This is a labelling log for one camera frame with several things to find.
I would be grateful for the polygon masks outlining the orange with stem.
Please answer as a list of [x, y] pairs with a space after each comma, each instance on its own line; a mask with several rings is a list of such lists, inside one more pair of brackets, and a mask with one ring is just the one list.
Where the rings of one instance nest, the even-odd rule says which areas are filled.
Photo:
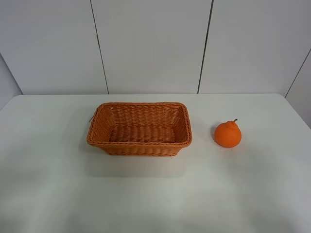
[[237, 119], [219, 124], [214, 131], [214, 141], [224, 148], [233, 148], [242, 140]]

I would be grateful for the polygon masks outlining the orange wicker basket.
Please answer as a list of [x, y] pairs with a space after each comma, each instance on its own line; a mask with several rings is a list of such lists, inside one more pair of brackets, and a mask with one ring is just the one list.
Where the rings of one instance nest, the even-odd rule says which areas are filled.
[[175, 156], [192, 141], [188, 110], [179, 102], [103, 103], [86, 140], [109, 155]]

